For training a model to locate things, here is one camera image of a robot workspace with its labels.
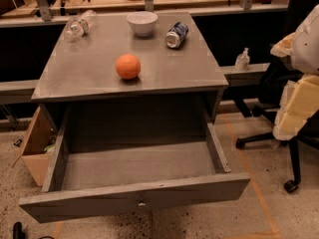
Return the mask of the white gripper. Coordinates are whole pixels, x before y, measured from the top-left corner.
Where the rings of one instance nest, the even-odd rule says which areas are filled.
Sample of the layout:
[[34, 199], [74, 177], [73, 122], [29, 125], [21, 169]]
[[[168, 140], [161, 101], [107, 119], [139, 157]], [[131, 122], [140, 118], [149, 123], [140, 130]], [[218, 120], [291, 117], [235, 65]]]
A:
[[[291, 55], [292, 66], [306, 74], [319, 73], [319, 5], [316, 5], [294, 33], [284, 37], [270, 50], [279, 58]], [[319, 76], [304, 75], [288, 81], [283, 89], [273, 135], [290, 140], [319, 111]]]

